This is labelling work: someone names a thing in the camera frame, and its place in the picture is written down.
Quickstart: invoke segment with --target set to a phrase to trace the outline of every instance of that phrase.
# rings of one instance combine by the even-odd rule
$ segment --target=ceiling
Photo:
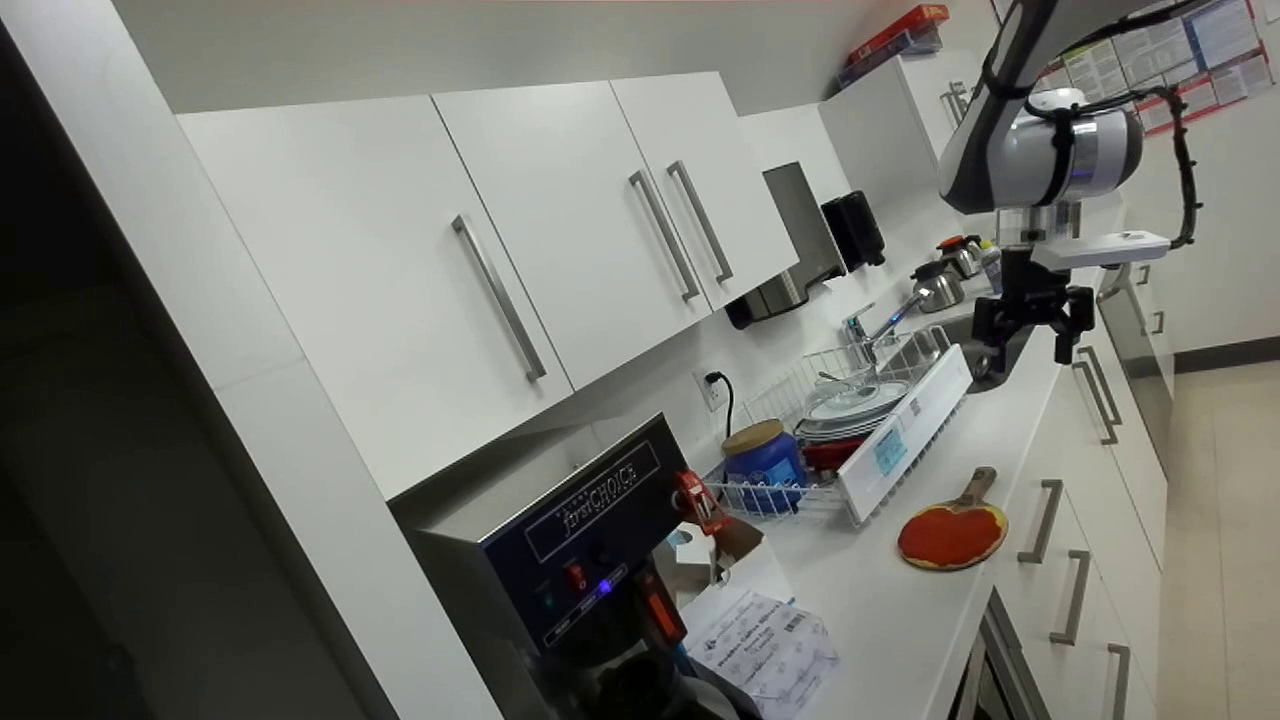
[[[822,98],[908,0],[117,0],[180,112],[721,67],[741,112]]]

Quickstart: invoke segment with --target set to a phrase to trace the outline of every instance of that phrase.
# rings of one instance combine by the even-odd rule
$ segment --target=cable
[[[725,440],[731,436],[731,405],[736,405],[736,387],[725,370],[710,370],[705,384],[725,384],[728,405],[725,405]]]
[[[1024,98],[1024,112],[1066,127],[1066,117],[1074,117],[1074,123],[1078,123],[1086,117],[1115,112],[1115,107],[1150,98],[1150,97],[1159,97],[1169,103],[1169,117],[1172,117],[1172,156],[1177,156],[1177,180],[1179,180],[1179,196],[1184,196],[1184,221],[1179,221],[1179,230],[1177,230],[1177,241],[1169,246],[1184,246],[1184,244],[1195,244],[1195,213],[1206,203],[1200,203],[1200,186],[1195,186],[1195,158],[1193,158],[1193,146],[1189,146],[1189,119],[1184,119],[1189,103],[1172,83],[1108,97],[1108,98],[1096,98],[1096,103],[1078,103],[1068,112],[1045,112],[1031,98]]]

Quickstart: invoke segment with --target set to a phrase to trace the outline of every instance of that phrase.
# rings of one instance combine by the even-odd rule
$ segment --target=white countertop
[[[830,523],[763,523],[797,586],[797,604],[815,613],[840,647],[835,677],[826,680],[803,717],[949,717],[995,585],[993,572],[1002,554],[1018,549],[1004,545],[987,563],[969,572],[917,572],[896,554],[896,531],[914,510],[959,494],[981,463],[995,469],[987,501],[1009,506],[1057,370],[1052,333],[1036,328],[1013,374],[957,408],[922,463],[863,528],[851,528],[851,515]]]

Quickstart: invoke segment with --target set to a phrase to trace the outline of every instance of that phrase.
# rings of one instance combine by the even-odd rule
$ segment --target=drawer handle
[[[1040,481],[1040,488],[1048,492],[1048,503],[1045,503],[1045,515],[1040,515],[1036,545],[1028,553],[1018,553],[1019,563],[1045,563],[1048,534],[1052,534],[1052,523],[1057,523],[1057,506],[1066,501],[1066,481]]]
[[[1120,405],[1115,405],[1115,394],[1114,394],[1114,378],[1108,378],[1104,365],[1096,360],[1096,346],[1082,346],[1082,352],[1088,355],[1088,365],[1094,365],[1094,370],[1096,370],[1096,378],[1100,378],[1100,387],[1104,387],[1104,400],[1108,400],[1114,425],[1120,426],[1120,425],[1123,425],[1123,414],[1120,414]]]
[[[1123,717],[1128,717],[1128,665],[1134,665],[1134,647],[1128,647],[1128,645],[1108,645],[1108,650],[1120,655],[1114,720],[1123,720]]]
[[[1150,334],[1163,334],[1163,313],[1154,313],[1155,314],[1155,328]]]
[[[1078,634],[1082,634],[1094,553],[1068,553],[1068,559],[1078,559],[1078,586],[1074,586],[1068,628],[1048,630],[1048,645],[1078,645]]]
[[[677,163],[667,166],[667,176],[680,183],[680,190],[688,196],[688,208],[693,208],[695,222],[699,222],[705,234],[710,234],[710,246],[711,246],[711,256],[718,256],[718,262],[721,262],[718,284],[731,279],[731,262],[728,262],[728,256],[725,256],[721,230],[718,230],[718,222],[711,222],[711,217],[710,217],[710,208],[705,208],[705,196],[695,190],[685,158],[677,158]]]
[[[527,334],[527,328],[525,328],[525,319],[522,319],[522,313],[518,313],[518,302],[512,302],[512,292],[510,292],[505,279],[496,275],[491,258],[489,258],[485,246],[477,244],[477,230],[472,230],[472,222],[467,222],[464,217],[454,221],[454,234],[464,241],[472,262],[480,269],[485,286],[489,286],[489,295],[496,300],[496,313],[501,313],[505,328],[510,328],[512,338],[518,338],[525,374],[527,374],[527,378],[549,374],[549,366],[546,366],[546,360],[538,355],[538,343],[532,343],[532,334]]]
[[[667,213],[657,203],[657,190],[654,190],[648,176],[637,173],[630,183],[639,190],[639,201],[643,201],[657,230],[662,230],[666,244],[667,244],[667,256],[674,256],[674,262],[677,262],[677,272],[680,272],[680,284],[685,284],[685,295],[680,295],[680,300],[685,300],[685,302],[695,300],[693,269],[688,269],[688,258],[685,258],[685,253],[680,253],[680,241],[677,241],[677,229],[674,229]]]
[[[1094,394],[1096,411],[1104,414],[1104,431],[1108,431],[1104,443],[1115,443],[1120,436],[1115,436],[1115,425],[1108,419],[1104,394],[1096,392],[1094,366],[1082,360],[1074,366],[1086,370],[1088,394]]]

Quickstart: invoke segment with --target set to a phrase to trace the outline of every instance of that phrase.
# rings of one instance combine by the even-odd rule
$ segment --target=ping pong paddle
[[[995,483],[993,469],[977,469],[949,503],[917,510],[896,534],[896,553],[924,572],[959,572],[987,559],[1004,539],[1004,510],[985,503]]]

